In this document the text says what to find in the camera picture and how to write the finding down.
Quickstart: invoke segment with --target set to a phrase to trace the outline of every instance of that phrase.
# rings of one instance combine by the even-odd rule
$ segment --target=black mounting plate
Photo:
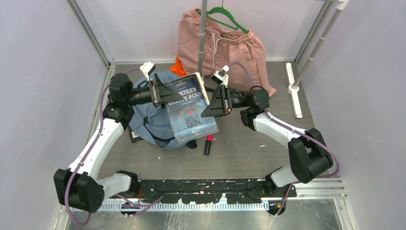
[[[161,203],[176,204],[180,198],[188,204],[218,203],[223,194],[226,195],[228,204],[252,204],[261,203],[260,198],[280,197],[285,193],[289,185],[278,190],[269,191],[263,178],[247,179],[171,179],[171,180],[142,180],[141,199],[151,203],[162,197]],[[296,189],[293,186],[288,197],[296,197]]]

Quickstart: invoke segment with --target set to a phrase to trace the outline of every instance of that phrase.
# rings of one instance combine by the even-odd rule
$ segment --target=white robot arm
[[[153,70],[151,65],[143,66],[148,66],[150,69],[142,72],[145,75],[151,74]],[[221,77],[227,78],[225,72]],[[85,149],[68,169],[58,169],[54,174],[60,204],[65,205],[65,193],[67,189],[70,189],[69,206],[91,213],[99,209],[104,199],[119,193],[131,196],[138,192],[137,174],[132,172],[118,171],[113,176],[97,180],[104,159],[134,115],[132,105],[153,102],[158,106],[181,100],[181,96],[167,88],[157,75],[155,82],[150,80],[146,87],[136,89],[133,89],[132,82],[125,74],[114,75],[110,83],[110,102],[103,111],[102,130],[99,126]],[[226,84],[220,84],[214,89],[212,101],[202,112],[202,117],[225,116],[230,114],[233,108],[240,107],[248,107],[240,112],[242,123],[245,126],[277,140],[289,151],[290,164],[265,177],[265,186],[268,191],[278,190],[296,181],[308,183],[333,166],[332,158],[328,153],[302,136],[289,131],[286,127],[306,133],[324,144],[318,130],[306,131],[293,127],[266,111],[266,108],[269,107],[269,95],[264,89],[240,92],[228,88]],[[74,175],[71,186],[68,187],[68,181],[78,164],[80,167]]]

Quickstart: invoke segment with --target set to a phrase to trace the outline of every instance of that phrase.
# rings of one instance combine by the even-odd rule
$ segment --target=clothes hanger
[[[210,17],[209,15],[213,14],[213,13],[220,13],[220,14],[225,15],[227,18],[230,19],[230,21],[235,25],[235,27]],[[231,13],[223,7],[223,1],[221,1],[221,7],[214,7],[213,9],[208,11],[206,14],[208,15],[207,18],[210,20],[220,23],[221,25],[230,27],[231,29],[235,29],[235,30],[240,29],[240,30],[244,31],[246,34],[248,34],[248,30],[245,29],[244,27],[242,27],[240,24],[238,24],[236,22],[236,20],[234,19],[234,17],[231,15]]]

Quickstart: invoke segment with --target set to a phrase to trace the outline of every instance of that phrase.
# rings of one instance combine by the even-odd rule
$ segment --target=book cover
[[[218,132],[214,117],[202,117],[209,104],[199,73],[194,73],[166,84],[183,99],[165,104],[175,139],[188,142]]]

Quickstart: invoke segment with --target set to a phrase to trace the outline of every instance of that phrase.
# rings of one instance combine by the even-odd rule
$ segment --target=pink shorts
[[[178,58],[186,74],[197,71],[201,18],[196,10],[185,12],[179,22]],[[248,34],[243,31],[225,31],[216,22],[206,20],[203,75],[221,70],[232,62],[239,62],[251,74],[255,85],[262,86],[272,96],[276,89],[269,85],[264,45],[251,30],[248,31]],[[230,88],[248,91],[253,86],[238,65],[232,65],[227,74]]]

